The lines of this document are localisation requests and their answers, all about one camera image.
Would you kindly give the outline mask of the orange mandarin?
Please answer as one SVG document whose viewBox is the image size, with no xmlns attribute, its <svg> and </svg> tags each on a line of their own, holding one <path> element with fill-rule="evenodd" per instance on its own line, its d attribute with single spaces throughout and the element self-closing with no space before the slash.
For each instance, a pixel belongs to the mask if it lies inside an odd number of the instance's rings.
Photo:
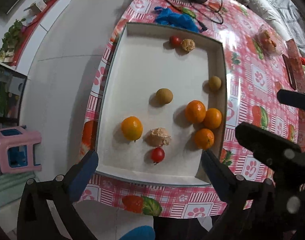
<svg viewBox="0 0 305 240">
<path fill-rule="evenodd" d="M 209 108 L 206 111 L 206 116 L 203 124 L 208 129 L 216 129 L 221 125 L 222 114 L 221 111 L 216 108 Z"/>
<path fill-rule="evenodd" d="M 195 133 L 193 141 L 197 148 L 207 150 L 214 144 L 214 134 L 210 129 L 203 128 Z"/>
<path fill-rule="evenodd" d="M 143 125 L 139 118 L 129 116 L 121 122 L 121 132 L 125 139 L 129 141 L 137 141 L 143 133 Z"/>
<path fill-rule="evenodd" d="M 191 124 L 200 124 L 206 117 L 206 107 L 199 100 L 191 101 L 185 108 L 185 117 Z"/>
</svg>

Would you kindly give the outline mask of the large red tomato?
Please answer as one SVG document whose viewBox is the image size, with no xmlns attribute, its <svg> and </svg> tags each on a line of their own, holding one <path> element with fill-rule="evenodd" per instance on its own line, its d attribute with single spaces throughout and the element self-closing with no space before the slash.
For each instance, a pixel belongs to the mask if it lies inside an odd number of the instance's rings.
<svg viewBox="0 0 305 240">
<path fill-rule="evenodd" d="M 163 161 L 163 159 L 165 158 L 165 152 L 161 147 L 157 147 L 152 150 L 150 157 L 153 163 L 156 165 Z"/>
</svg>

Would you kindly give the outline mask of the brown longan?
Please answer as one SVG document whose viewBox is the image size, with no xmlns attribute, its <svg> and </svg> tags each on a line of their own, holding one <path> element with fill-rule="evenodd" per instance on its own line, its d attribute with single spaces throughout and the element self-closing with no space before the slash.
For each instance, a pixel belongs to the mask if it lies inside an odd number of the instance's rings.
<svg viewBox="0 0 305 240">
<path fill-rule="evenodd" d="M 161 88 L 156 92 L 156 98 L 161 105 L 169 104 L 173 100 L 173 93 L 170 89 Z"/>
<path fill-rule="evenodd" d="M 212 76 L 209 80 L 208 80 L 208 85 L 211 91 L 216 92 L 221 88 L 222 85 L 222 81 L 219 77 L 217 76 Z"/>
</svg>

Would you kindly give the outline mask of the peeled mandarin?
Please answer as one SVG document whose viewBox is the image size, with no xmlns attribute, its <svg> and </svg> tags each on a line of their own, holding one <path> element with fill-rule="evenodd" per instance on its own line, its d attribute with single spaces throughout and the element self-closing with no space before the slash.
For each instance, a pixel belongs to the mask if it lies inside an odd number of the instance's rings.
<svg viewBox="0 0 305 240">
<path fill-rule="evenodd" d="M 181 48 L 186 52 L 191 52 L 195 49 L 195 42 L 192 39 L 186 38 L 181 42 Z"/>
<path fill-rule="evenodd" d="M 151 146 L 168 146 L 171 143 L 171 136 L 163 127 L 151 129 L 148 136 L 148 142 Z"/>
</svg>

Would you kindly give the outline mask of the small red tomato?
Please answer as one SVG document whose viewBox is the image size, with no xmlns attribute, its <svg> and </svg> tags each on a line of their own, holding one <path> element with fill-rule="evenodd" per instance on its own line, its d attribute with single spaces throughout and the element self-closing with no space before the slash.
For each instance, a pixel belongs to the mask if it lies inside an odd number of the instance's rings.
<svg viewBox="0 0 305 240">
<path fill-rule="evenodd" d="M 169 38 L 169 43 L 171 44 L 172 47 L 180 47 L 182 43 L 182 39 L 177 37 L 177 36 L 171 36 Z"/>
</svg>

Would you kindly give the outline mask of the black phone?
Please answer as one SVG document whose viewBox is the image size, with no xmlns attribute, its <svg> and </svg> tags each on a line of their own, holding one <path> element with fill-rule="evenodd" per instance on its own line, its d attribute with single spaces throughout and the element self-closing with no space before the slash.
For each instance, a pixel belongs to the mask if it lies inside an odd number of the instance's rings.
<svg viewBox="0 0 305 240">
<path fill-rule="evenodd" d="M 294 73 L 293 73 L 293 69 L 292 66 L 290 64 L 290 60 L 286 55 L 282 55 L 284 63 L 285 63 L 285 67 L 287 70 L 287 74 L 288 74 L 288 79 L 289 79 L 289 84 L 291 86 L 291 88 L 293 90 L 297 90 L 297 85 L 296 85 L 296 81 L 295 81 L 295 77 L 294 77 Z"/>
</svg>

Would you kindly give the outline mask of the plastic bag of fruit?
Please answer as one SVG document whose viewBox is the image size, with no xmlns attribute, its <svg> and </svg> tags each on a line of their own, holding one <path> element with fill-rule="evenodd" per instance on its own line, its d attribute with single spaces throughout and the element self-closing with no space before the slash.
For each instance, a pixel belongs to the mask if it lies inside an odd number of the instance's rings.
<svg viewBox="0 0 305 240">
<path fill-rule="evenodd" d="M 261 25 L 257 32 L 257 41 L 267 55 L 280 56 L 284 53 L 284 41 L 273 30 Z"/>
</svg>

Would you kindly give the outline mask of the pink plastic stool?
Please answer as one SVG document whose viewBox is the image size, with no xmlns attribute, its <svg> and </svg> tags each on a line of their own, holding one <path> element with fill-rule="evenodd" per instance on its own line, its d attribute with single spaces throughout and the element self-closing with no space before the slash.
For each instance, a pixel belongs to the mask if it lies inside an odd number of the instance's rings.
<svg viewBox="0 0 305 240">
<path fill-rule="evenodd" d="M 41 143 L 41 133 L 28 131 L 23 126 L 0 129 L 0 171 L 24 173 L 40 171 L 35 161 L 34 146 Z"/>
</svg>

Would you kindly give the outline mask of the white tray box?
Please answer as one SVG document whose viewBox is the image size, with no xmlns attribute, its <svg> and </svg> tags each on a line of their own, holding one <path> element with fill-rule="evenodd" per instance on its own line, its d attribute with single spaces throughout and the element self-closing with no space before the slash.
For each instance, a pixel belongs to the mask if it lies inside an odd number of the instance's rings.
<svg viewBox="0 0 305 240">
<path fill-rule="evenodd" d="M 172 47 L 171 36 L 194 40 L 191 52 Z M 133 183 L 163 186 L 206 186 L 210 183 L 201 163 L 202 151 L 193 135 L 201 125 L 185 117 L 186 105 L 201 101 L 207 108 L 227 110 L 226 85 L 211 92 L 208 80 L 217 76 L 226 81 L 224 48 L 210 37 L 170 26 L 127 23 L 118 39 L 103 93 L 97 129 L 96 172 Z M 173 100 L 161 105 L 156 92 L 170 89 Z M 143 125 L 137 141 L 125 139 L 121 122 L 129 116 Z M 161 146 L 165 158 L 158 164 L 151 160 L 148 136 L 151 129 L 165 128 L 171 136 L 168 146 Z"/>
</svg>

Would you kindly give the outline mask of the green potted plant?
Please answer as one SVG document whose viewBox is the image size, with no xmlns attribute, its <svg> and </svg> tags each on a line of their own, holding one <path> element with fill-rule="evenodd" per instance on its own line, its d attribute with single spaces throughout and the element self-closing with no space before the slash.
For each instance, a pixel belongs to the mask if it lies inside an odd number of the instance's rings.
<svg viewBox="0 0 305 240">
<path fill-rule="evenodd" d="M 0 49 L 0 62 L 9 63 L 14 59 L 16 49 L 21 44 L 23 39 L 25 18 L 21 20 L 15 20 L 8 31 L 2 38 L 2 47 Z"/>
</svg>

